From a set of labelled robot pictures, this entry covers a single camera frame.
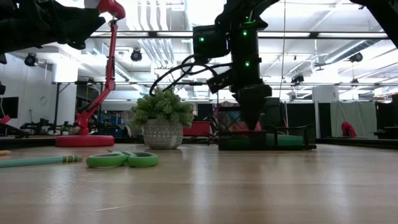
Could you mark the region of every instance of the ceiling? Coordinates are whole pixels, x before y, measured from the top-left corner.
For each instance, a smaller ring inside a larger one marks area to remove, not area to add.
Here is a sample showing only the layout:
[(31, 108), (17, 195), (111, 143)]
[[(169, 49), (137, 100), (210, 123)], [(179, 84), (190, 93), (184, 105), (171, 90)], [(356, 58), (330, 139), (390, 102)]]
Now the ceiling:
[[(120, 31), (129, 30), (191, 30), (192, 26), (210, 25), (214, 23), (215, 17), (222, 12), (224, 0), (165, 0), (165, 1), (138, 1), (120, 0), (127, 10), (125, 19), (119, 21)], [(85, 0), (86, 7), (95, 7), (98, 1)], [(281, 0), (268, 8), (262, 15), (262, 19), (269, 26), (266, 31), (294, 31), (294, 32), (379, 32), (382, 31), (377, 21), (366, 9), (359, 9), (358, 5), (352, 4), (349, 0)], [(105, 24), (98, 31), (109, 31), (109, 26)], [(90, 69), (80, 69), (80, 76), (92, 76), (97, 80), (105, 78), (106, 47), (109, 46), (109, 38), (89, 39), (91, 44), (78, 59), (85, 67)], [(131, 80), (135, 82), (153, 82), (157, 74), (167, 71), (160, 69), (159, 61), (154, 62), (142, 46), (139, 39), (120, 38), (117, 40), (117, 60), (118, 65), (127, 71)], [(147, 40), (152, 50), (158, 50), (158, 57), (163, 59), (167, 68), (179, 64), (185, 57), (190, 55), (191, 39), (170, 38), (169, 43), (174, 55), (174, 63), (168, 61), (170, 54), (165, 54), (162, 43), (167, 47), (167, 41)], [(361, 53), (364, 60), (352, 64), (346, 60), (341, 60), (332, 65), (323, 67), (323, 71), (317, 71), (313, 64), (318, 62), (321, 57), (329, 55), (341, 49), (347, 44), (355, 44), (360, 40), (293, 40), (293, 39), (260, 39), (259, 53), (262, 57), (261, 75), (267, 82), (279, 83), (284, 77), (286, 82), (290, 82), (292, 76), (301, 73), (306, 82), (347, 82), (353, 77), (365, 77), (360, 79), (363, 83), (383, 82), (398, 75), (395, 69), (394, 58), (398, 56), (394, 44), (389, 40), (382, 40), (364, 50)], [(141, 48), (142, 60), (133, 62), (130, 54), (134, 48)], [(211, 63), (230, 62), (230, 56), (217, 58)], [(380, 68), (391, 66), (389, 69), (379, 71)], [(205, 80), (211, 74), (204, 73), (190, 77), (193, 80)], [(371, 91), (375, 88), (367, 87), (361, 93)], [(135, 91), (131, 86), (119, 88), (120, 91)], [(205, 86), (192, 88), (187, 87), (184, 91), (188, 92), (187, 97), (195, 97), (195, 92), (206, 92)], [(296, 90), (287, 87), (284, 94), (294, 93)], [(307, 94), (311, 89), (302, 90), (302, 94)]]

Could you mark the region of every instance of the white wall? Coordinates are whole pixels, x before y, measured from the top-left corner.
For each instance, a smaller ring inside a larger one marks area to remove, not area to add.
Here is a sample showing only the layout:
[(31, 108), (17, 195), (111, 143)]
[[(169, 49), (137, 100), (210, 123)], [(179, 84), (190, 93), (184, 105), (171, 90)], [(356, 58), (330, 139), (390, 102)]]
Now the white wall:
[(30, 68), (15, 56), (6, 54), (6, 57), (7, 65), (0, 64), (0, 80), (6, 86), (6, 92), (0, 97), (19, 97), (18, 118), (8, 124), (19, 128), (22, 124), (29, 123), (29, 110), (32, 110), (35, 123), (40, 118), (50, 118), (50, 113), (54, 112), (50, 100), (55, 98), (55, 94), (51, 93), (52, 73), (47, 71), (46, 75), (43, 68)]

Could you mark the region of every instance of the wooden table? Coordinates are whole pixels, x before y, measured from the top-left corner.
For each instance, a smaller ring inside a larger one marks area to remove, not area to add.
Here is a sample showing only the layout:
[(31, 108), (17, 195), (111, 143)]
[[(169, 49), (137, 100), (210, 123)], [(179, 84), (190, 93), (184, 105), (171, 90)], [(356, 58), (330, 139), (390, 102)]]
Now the wooden table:
[[(106, 149), (16, 149), (12, 158)], [(398, 223), (398, 151), (319, 145), (305, 152), (220, 152), (215, 146), (150, 152), (160, 157), (157, 167), (2, 168), (0, 222)]]

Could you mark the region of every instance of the textured white pot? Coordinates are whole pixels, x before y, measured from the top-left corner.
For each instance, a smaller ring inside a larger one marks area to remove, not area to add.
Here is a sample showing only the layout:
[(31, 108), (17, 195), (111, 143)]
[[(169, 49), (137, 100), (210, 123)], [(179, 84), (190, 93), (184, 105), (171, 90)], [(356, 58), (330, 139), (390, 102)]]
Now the textured white pot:
[(150, 119), (144, 126), (144, 142), (151, 149), (176, 149), (182, 138), (182, 124), (158, 123)]

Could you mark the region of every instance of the succulent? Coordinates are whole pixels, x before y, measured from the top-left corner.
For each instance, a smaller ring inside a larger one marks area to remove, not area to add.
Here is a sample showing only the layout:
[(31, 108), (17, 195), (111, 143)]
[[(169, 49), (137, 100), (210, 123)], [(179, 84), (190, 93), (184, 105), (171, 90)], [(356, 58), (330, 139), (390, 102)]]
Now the succulent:
[(181, 123), (190, 128), (193, 121), (192, 105), (182, 103), (181, 98), (173, 90), (156, 90), (155, 96), (144, 96), (137, 100), (137, 105), (131, 108), (133, 119), (130, 124), (141, 128), (149, 119), (160, 123)]

